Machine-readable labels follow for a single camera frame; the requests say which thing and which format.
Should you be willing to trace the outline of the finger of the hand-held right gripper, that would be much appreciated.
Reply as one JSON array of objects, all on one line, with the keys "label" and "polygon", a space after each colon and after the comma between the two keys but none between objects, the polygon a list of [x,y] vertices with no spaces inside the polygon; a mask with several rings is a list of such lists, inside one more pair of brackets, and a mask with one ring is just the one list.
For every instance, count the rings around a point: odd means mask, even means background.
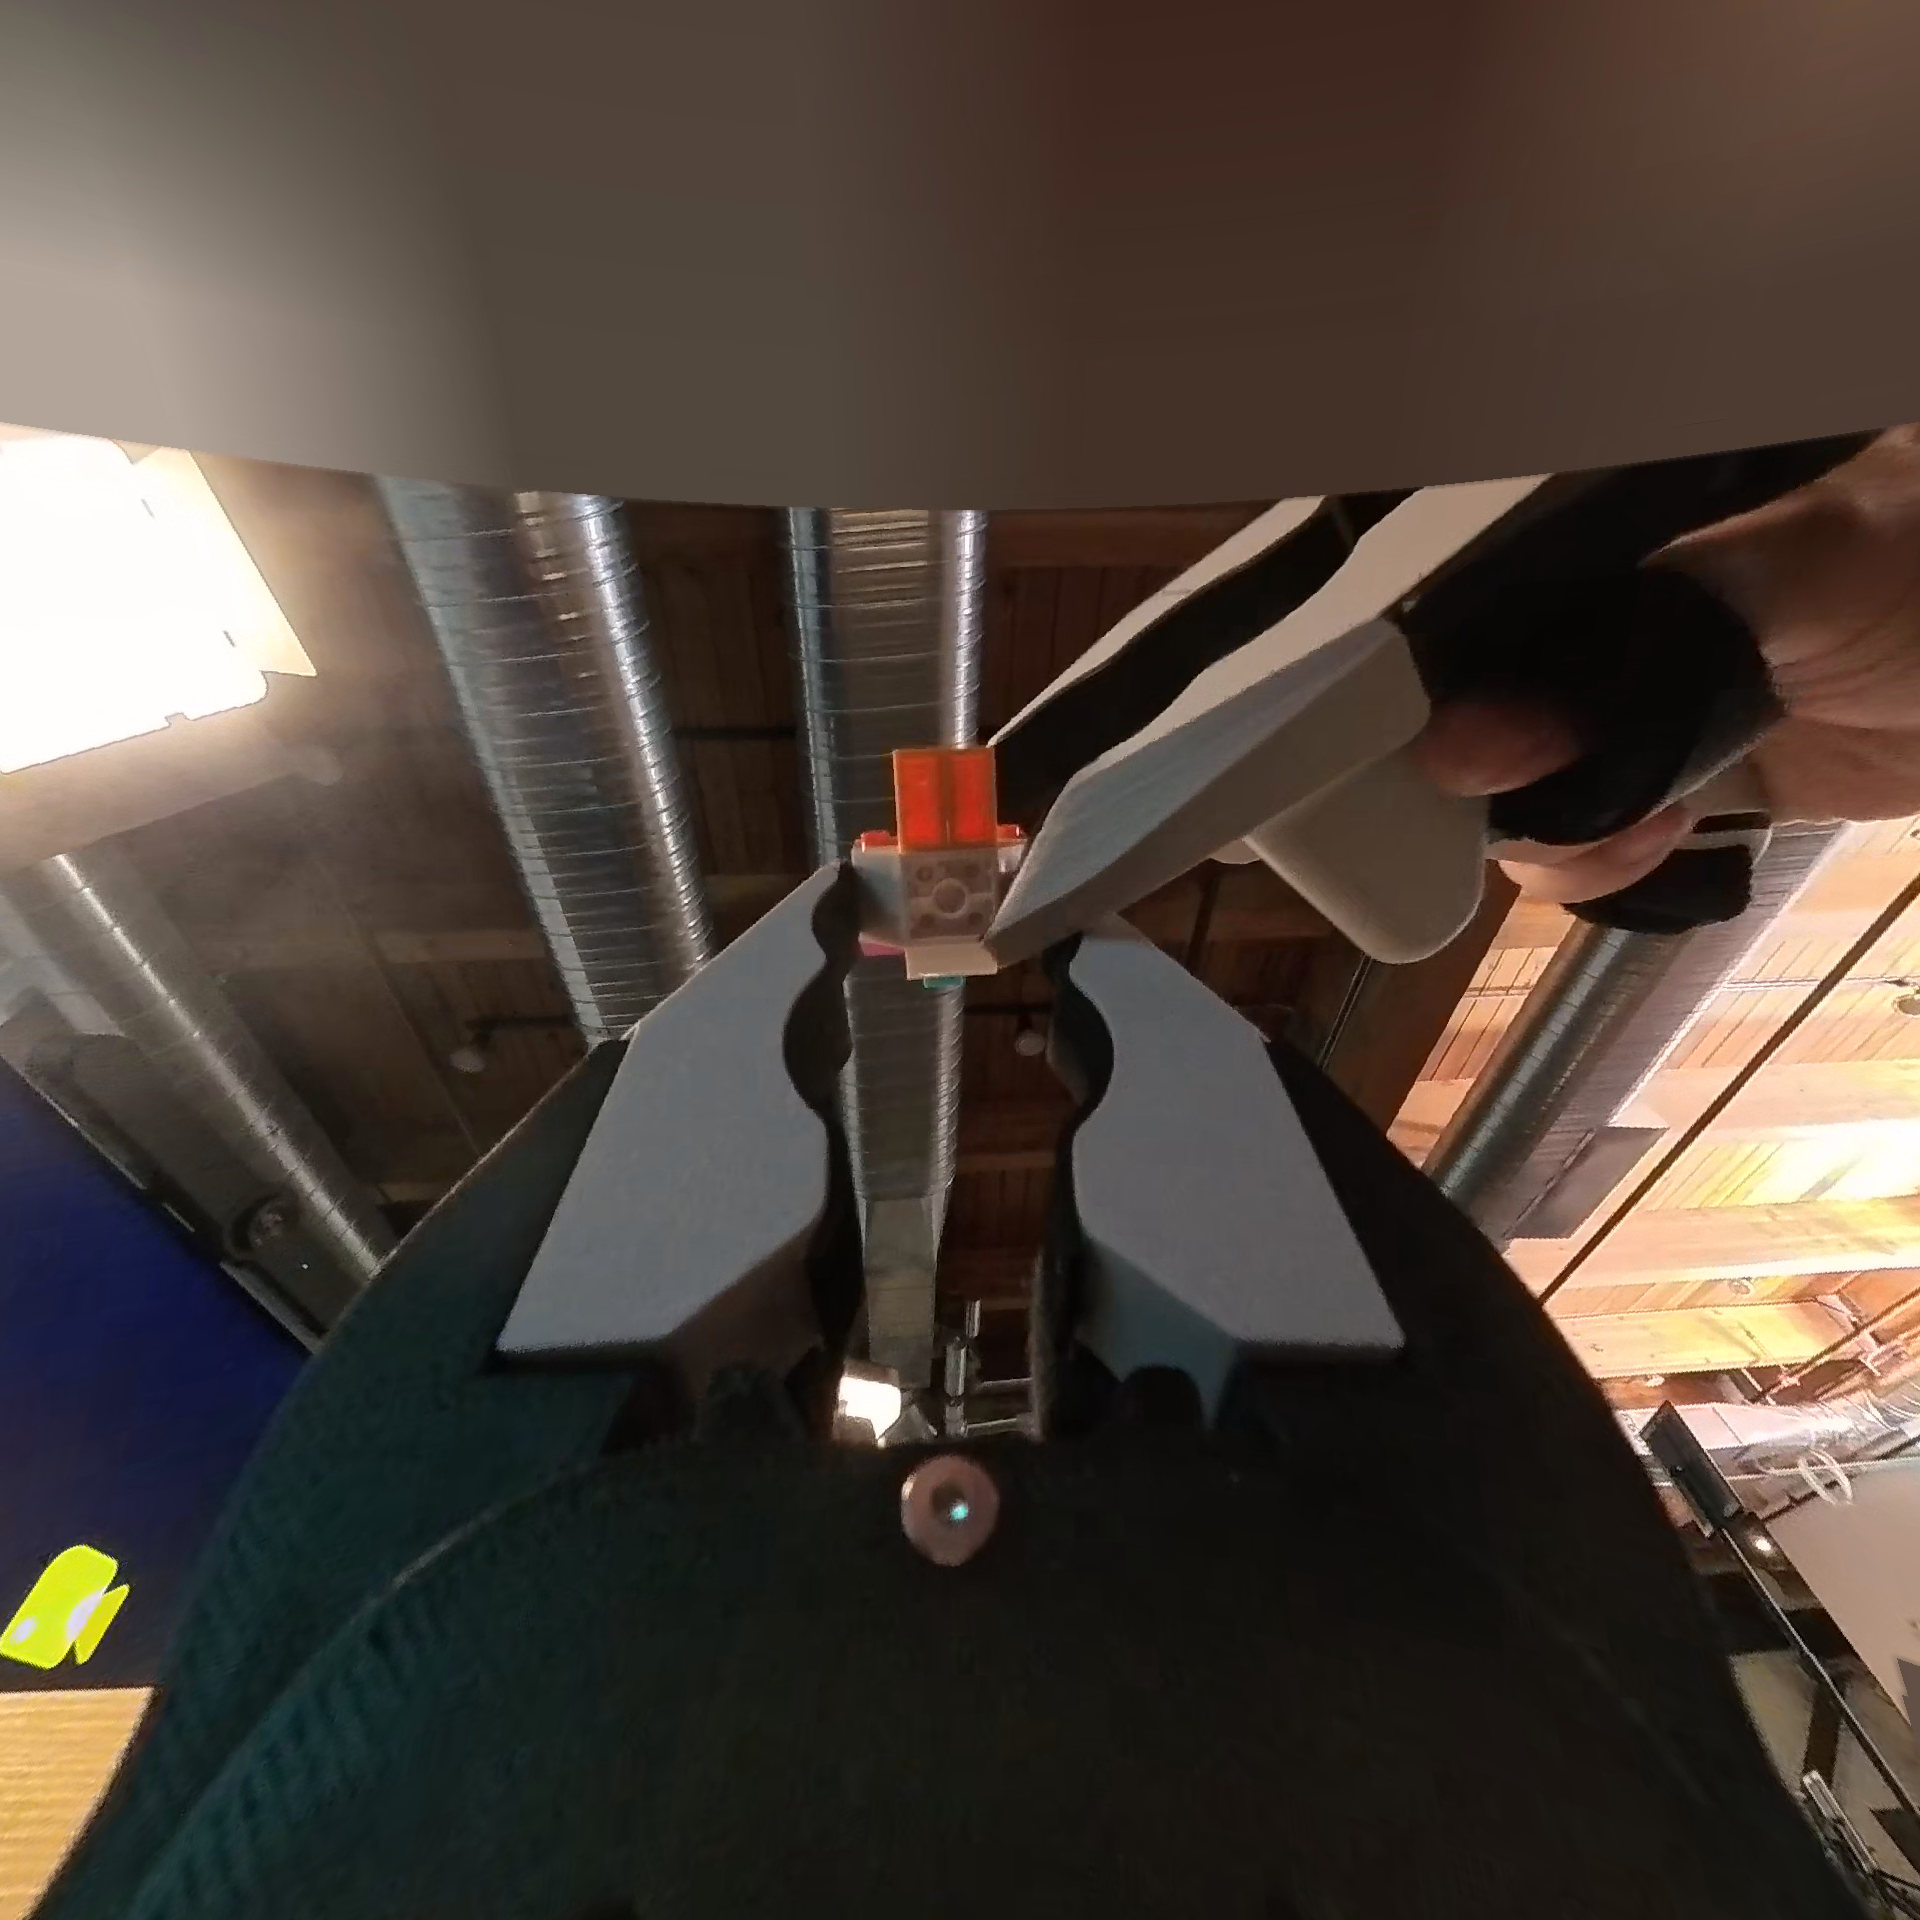
[{"label": "finger of the hand-held right gripper", "polygon": [[1231,850],[1382,965],[1458,940],[1482,912],[1485,805],[1408,758],[1431,701],[1394,613],[1542,487],[1415,488],[1277,626],[1072,774],[1028,837],[992,956],[1032,957]]},{"label": "finger of the hand-held right gripper", "polygon": [[1319,591],[1352,551],[1347,499],[1285,501],[1155,591],[992,740],[999,787],[1066,787],[1199,674]]}]

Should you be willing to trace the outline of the silver ribbed ventilation duct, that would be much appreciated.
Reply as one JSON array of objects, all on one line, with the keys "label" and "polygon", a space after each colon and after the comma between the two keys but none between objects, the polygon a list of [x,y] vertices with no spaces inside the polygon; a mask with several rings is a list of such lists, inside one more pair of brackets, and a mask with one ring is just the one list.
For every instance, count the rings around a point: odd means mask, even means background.
[{"label": "silver ribbed ventilation duct", "polygon": [[1507,1248],[1615,1031],[1661,980],[1680,934],[1578,922],[1436,1141],[1427,1180]]},{"label": "silver ribbed ventilation duct", "polygon": [[[818,859],[896,819],[893,752],[976,740],[982,512],[789,510],[799,778]],[[899,959],[848,973],[842,1112],[867,1274],[867,1352],[918,1394],[958,1138],[963,997]]]},{"label": "silver ribbed ventilation duct", "polygon": [[619,503],[380,475],[520,891],[588,1045],[715,948]]},{"label": "silver ribbed ventilation duct", "polygon": [[4,1058],[312,1349],[395,1235],[125,852],[4,876]]}]

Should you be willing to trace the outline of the bright ceiling light panel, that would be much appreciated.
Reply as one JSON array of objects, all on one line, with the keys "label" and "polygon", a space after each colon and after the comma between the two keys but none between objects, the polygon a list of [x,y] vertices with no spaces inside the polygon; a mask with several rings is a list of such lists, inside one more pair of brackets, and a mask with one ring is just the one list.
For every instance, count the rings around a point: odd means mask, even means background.
[{"label": "bright ceiling light panel", "polygon": [[245,712],[315,674],[192,453],[4,424],[4,774]]}]

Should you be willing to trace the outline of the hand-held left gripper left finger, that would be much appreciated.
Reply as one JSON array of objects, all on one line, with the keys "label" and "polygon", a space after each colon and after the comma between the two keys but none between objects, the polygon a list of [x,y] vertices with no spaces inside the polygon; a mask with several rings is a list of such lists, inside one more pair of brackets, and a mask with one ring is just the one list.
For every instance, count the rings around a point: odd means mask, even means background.
[{"label": "hand-held left gripper left finger", "polygon": [[842,1083],[858,879],[834,862],[627,1038],[496,1355],[838,1362],[862,1314]]}]

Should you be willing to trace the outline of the person's right hand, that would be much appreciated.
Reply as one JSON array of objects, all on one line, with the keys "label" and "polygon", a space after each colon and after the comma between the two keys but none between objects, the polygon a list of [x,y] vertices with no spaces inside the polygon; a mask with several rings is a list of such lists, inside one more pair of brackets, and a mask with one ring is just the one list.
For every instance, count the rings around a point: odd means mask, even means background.
[{"label": "person's right hand", "polygon": [[[1886,428],[1813,485],[1659,551],[1752,634],[1783,717],[1746,764],[1775,820],[1872,824],[1918,808],[1918,423]],[[1431,709],[1410,757],[1452,797],[1520,791],[1571,766],[1555,703],[1478,694]],[[1584,906],[1661,869],[1699,811],[1635,805],[1584,843],[1508,834],[1502,871],[1526,898]]]}]

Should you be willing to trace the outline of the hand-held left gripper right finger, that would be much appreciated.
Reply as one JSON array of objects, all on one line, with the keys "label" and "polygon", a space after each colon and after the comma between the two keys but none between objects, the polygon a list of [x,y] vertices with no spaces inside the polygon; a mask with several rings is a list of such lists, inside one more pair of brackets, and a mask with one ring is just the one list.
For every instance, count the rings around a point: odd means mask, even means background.
[{"label": "hand-held left gripper right finger", "polygon": [[1042,1264],[1056,1380],[1381,1364],[1405,1334],[1264,1032],[1132,927],[1047,957],[1072,1098]]}]

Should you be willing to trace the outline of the blue screen with yellow mark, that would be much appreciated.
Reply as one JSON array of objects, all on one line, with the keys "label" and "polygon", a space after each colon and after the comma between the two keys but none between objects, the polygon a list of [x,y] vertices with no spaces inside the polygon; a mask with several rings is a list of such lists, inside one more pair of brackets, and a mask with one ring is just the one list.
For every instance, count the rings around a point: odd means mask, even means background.
[{"label": "blue screen with yellow mark", "polygon": [[304,1346],[2,1069],[2,1691],[149,1690]]}]

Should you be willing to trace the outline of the small lego build orange top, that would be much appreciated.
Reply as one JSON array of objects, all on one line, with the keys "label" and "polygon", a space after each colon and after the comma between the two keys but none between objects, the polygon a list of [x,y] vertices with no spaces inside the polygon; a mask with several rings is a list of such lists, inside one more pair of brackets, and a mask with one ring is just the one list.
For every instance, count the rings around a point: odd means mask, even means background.
[{"label": "small lego build orange top", "polygon": [[893,820],[848,855],[858,951],[925,991],[992,975],[989,927],[1024,863],[1027,837],[1000,819],[989,744],[899,749]]}]

